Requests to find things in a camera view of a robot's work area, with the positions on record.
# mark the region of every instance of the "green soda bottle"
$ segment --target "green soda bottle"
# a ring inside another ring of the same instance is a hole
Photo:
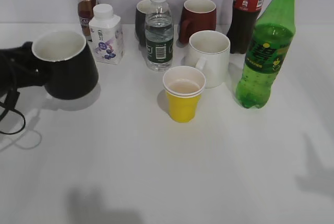
[[[255,24],[236,88],[243,107],[261,108],[267,103],[295,33],[294,0],[272,0]]]

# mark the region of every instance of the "green label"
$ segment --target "green label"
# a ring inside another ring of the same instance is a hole
[[[173,39],[167,42],[153,42],[146,39],[148,60],[154,63],[165,63],[173,57]]]
[[[291,40],[269,43],[253,36],[245,57],[246,65],[263,74],[273,74],[281,69]]]

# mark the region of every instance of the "yellow paper cup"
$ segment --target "yellow paper cup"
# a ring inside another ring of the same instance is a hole
[[[163,86],[173,120],[185,123],[194,118],[205,84],[204,74],[190,66],[173,67],[164,74]]]

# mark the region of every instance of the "plastic bottle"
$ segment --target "plastic bottle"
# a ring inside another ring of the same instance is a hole
[[[296,32],[295,0],[272,0],[255,24],[236,97],[246,108],[263,107]]]
[[[100,4],[94,7],[94,17],[89,22],[96,60],[117,65],[124,55],[121,18],[113,7]]]
[[[96,4],[98,4],[97,0],[78,0],[78,15],[82,32],[89,41],[91,41],[91,36],[88,23],[94,16],[93,8]]]
[[[231,53],[246,53],[264,0],[233,0],[232,22],[227,33]]]
[[[151,0],[145,18],[147,66],[155,71],[165,71],[172,65],[174,27],[172,14],[166,0]]]

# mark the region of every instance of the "power cord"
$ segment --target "power cord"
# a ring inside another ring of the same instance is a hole
[[[3,107],[5,109],[0,114],[0,122],[3,120],[3,118],[9,112],[16,113],[16,114],[20,115],[22,117],[22,119],[23,119],[23,125],[22,125],[22,127],[18,131],[15,131],[13,133],[5,133],[3,131],[0,131],[0,134],[14,135],[14,134],[20,133],[23,129],[25,129],[25,127],[26,127],[26,118],[25,118],[25,116],[20,111],[18,111],[18,110],[15,109],[17,100],[19,99],[19,96],[20,96],[20,92],[17,91],[17,78],[16,78],[16,74],[15,74],[14,68],[12,66],[12,63],[11,63],[11,61],[3,53],[0,53],[0,56],[7,63],[8,68],[9,68],[9,70],[11,72],[11,76],[12,76],[12,87],[11,87],[11,89],[9,89],[4,103],[0,102],[0,107]]]

